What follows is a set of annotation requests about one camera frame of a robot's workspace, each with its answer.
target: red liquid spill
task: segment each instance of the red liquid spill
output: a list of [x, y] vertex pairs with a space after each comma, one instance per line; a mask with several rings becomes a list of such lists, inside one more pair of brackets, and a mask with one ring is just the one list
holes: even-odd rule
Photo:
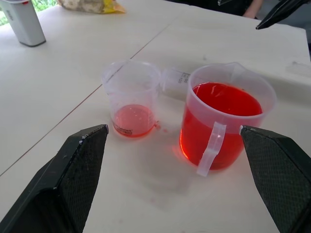
[[[203, 83], [193, 89], [201, 101], [221, 112], [237, 116], [254, 116], [262, 113], [258, 101], [248, 93], [222, 83]], [[207, 147], [212, 128], [201, 123], [185, 108], [180, 147], [184, 156], [199, 165]], [[243, 141], [238, 133], [226, 133], [219, 154], [214, 159], [212, 170], [230, 166], [243, 149]]]
[[119, 109], [113, 119], [116, 131], [126, 137], [141, 137], [149, 133], [155, 125], [150, 109], [138, 104], [130, 104]]

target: dark clothing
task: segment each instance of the dark clothing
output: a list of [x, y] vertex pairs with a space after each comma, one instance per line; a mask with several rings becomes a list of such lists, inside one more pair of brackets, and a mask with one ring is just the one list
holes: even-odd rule
[[242, 16], [251, 4], [251, 0], [232, 0], [221, 6], [218, 0], [168, 0], [188, 5], [198, 6], [212, 11], [224, 12], [232, 15]]

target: white bottle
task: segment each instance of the white bottle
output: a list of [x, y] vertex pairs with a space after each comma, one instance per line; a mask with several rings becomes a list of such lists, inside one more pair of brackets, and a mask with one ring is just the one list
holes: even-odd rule
[[164, 95], [186, 100], [190, 74], [176, 69], [167, 69], [162, 74], [161, 89]]
[[46, 42], [31, 0], [0, 0], [0, 6], [21, 44], [34, 47]]

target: black object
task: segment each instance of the black object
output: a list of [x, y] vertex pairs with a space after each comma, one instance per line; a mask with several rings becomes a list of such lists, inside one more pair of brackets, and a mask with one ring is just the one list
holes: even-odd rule
[[311, 233], [311, 158], [290, 138], [244, 126], [255, 185], [281, 233]]
[[198, 6], [212, 11], [219, 11], [237, 16], [242, 16], [252, 2], [252, 0], [232, 0], [230, 2], [227, 2], [226, 4], [218, 5], [218, 0], [167, 0], [167, 1]]
[[70, 136], [33, 177], [0, 233], [82, 233], [101, 172], [108, 127]]
[[310, 0], [281, 0], [260, 22], [256, 29], [264, 29], [275, 23], [286, 19], [294, 13], [300, 6], [308, 3]]

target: measuring cup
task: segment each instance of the measuring cup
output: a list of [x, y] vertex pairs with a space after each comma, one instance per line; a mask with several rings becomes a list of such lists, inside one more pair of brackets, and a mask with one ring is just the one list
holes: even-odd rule
[[[248, 93], [260, 104], [262, 113], [255, 116], [236, 116], [212, 108], [193, 91], [203, 83], [223, 83]], [[275, 103], [276, 94], [273, 88], [259, 74], [238, 63], [213, 64], [195, 70], [189, 78], [180, 133], [183, 154], [198, 166], [197, 173], [203, 176], [210, 169], [230, 166], [243, 149], [243, 141], [239, 135], [241, 125], [259, 126]]]
[[155, 104], [161, 72], [152, 64], [132, 60], [109, 65], [102, 83], [117, 132], [140, 137], [155, 125]]

